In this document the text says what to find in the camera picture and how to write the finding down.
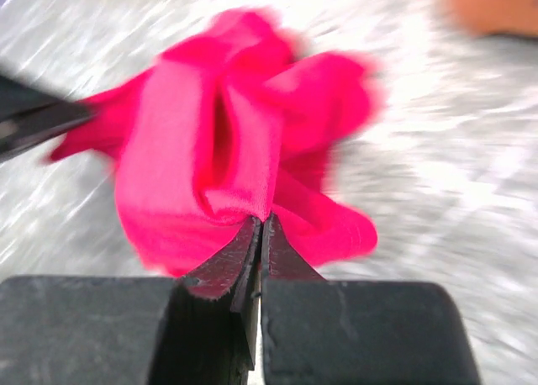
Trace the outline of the pink t shirt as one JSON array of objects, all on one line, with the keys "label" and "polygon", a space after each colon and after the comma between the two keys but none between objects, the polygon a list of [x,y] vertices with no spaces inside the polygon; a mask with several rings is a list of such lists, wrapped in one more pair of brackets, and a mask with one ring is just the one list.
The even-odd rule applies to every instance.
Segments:
[{"label": "pink t shirt", "polygon": [[250,217],[275,214],[309,264],[377,245],[364,214],[323,192],[330,152],[378,106],[357,55],[300,57],[269,13],[231,9],[138,76],[86,99],[96,118],[49,154],[113,163],[124,232],[143,264],[180,277],[228,245]]}]

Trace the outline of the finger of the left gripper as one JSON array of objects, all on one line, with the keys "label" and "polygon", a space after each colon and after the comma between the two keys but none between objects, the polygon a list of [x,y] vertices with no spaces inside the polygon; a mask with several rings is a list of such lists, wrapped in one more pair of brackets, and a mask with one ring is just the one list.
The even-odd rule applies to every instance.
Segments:
[{"label": "finger of the left gripper", "polygon": [[93,116],[85,104],[1,75],[1,161],[75,129]]}]

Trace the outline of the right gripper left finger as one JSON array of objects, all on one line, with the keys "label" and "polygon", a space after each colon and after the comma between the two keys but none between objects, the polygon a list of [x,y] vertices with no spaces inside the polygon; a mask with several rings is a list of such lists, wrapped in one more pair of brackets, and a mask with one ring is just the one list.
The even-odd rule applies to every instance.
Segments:
[{"label": "right gripper left finger", "polygon": [[261,222],[175,282],[151,384],[245,384],[255,368]]}]

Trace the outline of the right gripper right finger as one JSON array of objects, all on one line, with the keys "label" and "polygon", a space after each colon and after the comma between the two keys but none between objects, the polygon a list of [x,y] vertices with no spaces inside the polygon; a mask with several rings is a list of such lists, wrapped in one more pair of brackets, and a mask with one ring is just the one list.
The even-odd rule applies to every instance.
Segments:
[{"label": "right gripper right finger", "polygon": [[263,226],[261,331],[268,384],[478,384],[459,310],[433,282],[335,281]]}]

